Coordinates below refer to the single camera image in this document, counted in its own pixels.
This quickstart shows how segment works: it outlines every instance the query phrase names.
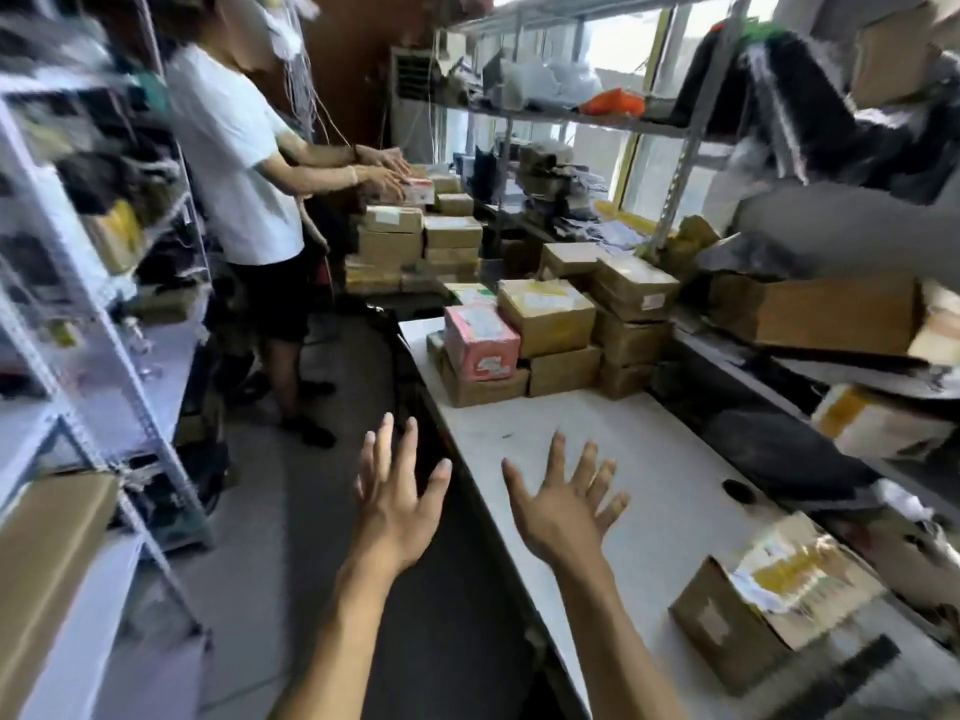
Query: floor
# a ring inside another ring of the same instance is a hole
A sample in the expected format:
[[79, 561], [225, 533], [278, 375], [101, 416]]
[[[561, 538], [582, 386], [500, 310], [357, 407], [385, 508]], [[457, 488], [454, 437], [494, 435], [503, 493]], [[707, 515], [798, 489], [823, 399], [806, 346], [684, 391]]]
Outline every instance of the floor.
[[[232, 412], [227, 438], [240, 483], [214, 512], [218, 545], [174, 558], [213, 630], [202, 720], [267, 716], [309, 661], [346, 554], [357, 452], [392, 408], [393, 391], [384, 338], [360, 317], [341, 317], [333, 330], [333, 338], [307, 348], [303, 372], [338, 385], [317, 411], [340, 438], [337, 446], [312, 449], [280, 433], [269, 398]], [[532, 652], [492, 551], [465, 485], [454, 481], [433, 544], [390, 594], [365, 718], [521, 714]]]

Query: white table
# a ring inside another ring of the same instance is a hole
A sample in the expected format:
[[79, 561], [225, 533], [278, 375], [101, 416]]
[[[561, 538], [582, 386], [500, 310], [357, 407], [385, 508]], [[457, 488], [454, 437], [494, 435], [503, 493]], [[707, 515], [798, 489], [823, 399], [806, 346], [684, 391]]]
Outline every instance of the white table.
[[579, 390], [454, 409], [426, 354], [426, 335], [443, 325], [442, 318], [428, 318], [403, 322], [400, 329], [438, 417], [584, 707], [589, 706], [587, 689], [556, 580], [524, 546], [500, 471], [500, 460], [509, 457], [523, 472], [528, 490], [535, 491], [544, 477], [555, 429], [566, 434], [569, 466], [587, 439], [594, 439], [602, 457], [617, 459], [614, 488], [629, 491], [632, 502], [606, 537], [604, 551], [634, 626], [671, 677], [691, 718], [762, 718], [819, 668], [846, 659], [880, 633], [900, 647], [903, 658], [897, 666], [906, 663], [914, 669], [891, 671], [897, 687], [890, 686], [888, 676], [884, 686], [869, 685], [865, 693], [872, 691], [878, 702], [895, 704], [917, 692], [923, 697], [960, 690], [960, 663], [892, 605], [874, 602], [858, 614], [852, 629], [835, 631], [829, 641], [797, 657], [744, 698], [730, 697], [673, 624], [667, 608], [706, 556], [721, 561], [737, 556], [763, 525], [781, 515], [778, 509], [765, 502], [744, 508], [727, 496], [723, 481], [742, 476], [648, 394], [610, 401]]

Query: person in white t-shirt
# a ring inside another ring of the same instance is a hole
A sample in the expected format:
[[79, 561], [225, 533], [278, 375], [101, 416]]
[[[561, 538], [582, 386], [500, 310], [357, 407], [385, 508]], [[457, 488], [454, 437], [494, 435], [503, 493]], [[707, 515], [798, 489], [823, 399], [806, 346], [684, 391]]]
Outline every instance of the person in white t-shirt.
[[246, 287], [281, 426], [308, 445], [332, 447], [334, 435], [302, 405], [332, 385], [300, 378], [310, 273], [297, 197], [369, 182], [401, 201], [410, 168], [395, 150], [306, 143], [244, 74], [276, 64], [266, 11], [255, 0], [204, 2], [196, 42], [167, 66], [174, 134], [210, 228]]

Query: person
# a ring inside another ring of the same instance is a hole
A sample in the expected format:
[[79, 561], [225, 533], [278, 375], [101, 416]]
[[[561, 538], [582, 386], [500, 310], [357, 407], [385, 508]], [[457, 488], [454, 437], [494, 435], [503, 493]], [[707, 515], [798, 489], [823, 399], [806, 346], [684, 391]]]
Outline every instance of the person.
[[[417, 423], [411, 418], [392, 459], [394, 419], [387, 413], [360, 453], [360, 502], [352, 540], [306, 675], [281, 698], [270, 720], [358, 720], [383, 608], [394, 580], [424, 555], [440, 523], [451, 464], [434, 468], [417, 497]], [[686, 716], [670, 681], [654, 665], [617, 590], [601, 550], [604, 536], [630, 504], [619, 493], [603, 505], [616, 463], [597, 469], [589, 441], [566, 479], [567, 441], [553, 436], [546, 475], [531, 495], [521, 472], [504, 459], [503, 477], [516, 528], [553, 569], [596, 720], [680, 720]]]
[[[314, 145], [284, 123], [245, 74], [276, 64], [260, 13], [268, 14], [255, 0], [204, 0], [197, 39], [167, 66], [171, 125], [211, 229], [246, 287], [281, 426], [308, 445], [333, 447], [334, 435], [302, 403], [332, 385], [300, 377], [310, 273], [297, 198], [369, 183], [400, 201], [410, 168], [397, 151]], [[309, 233], [317, 239], [315, 228]]]

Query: gray floor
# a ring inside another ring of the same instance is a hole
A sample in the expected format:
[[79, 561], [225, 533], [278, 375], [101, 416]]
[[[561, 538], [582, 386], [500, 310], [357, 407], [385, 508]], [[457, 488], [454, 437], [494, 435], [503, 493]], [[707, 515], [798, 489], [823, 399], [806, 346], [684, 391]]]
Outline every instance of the gray floor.
[[[363, 434], [392, 407], [390, 353], [360, 318], [311, 346], [304, 376], [338, 392], [317, 416], [340, 437], [328, 451], [271, 426], [269, 398], [231, 413], [240, 474], [214, 513], [218, 546], [174, 560], [214, 633], [203, 720], [261, 720], [309, 660], [321, 612], [346, 554], [351, 484]], [[516, 718], [532, 679], [514, 599], [455, 481], [437, 536], [397, 582], [377, 642], [364, 717]]]

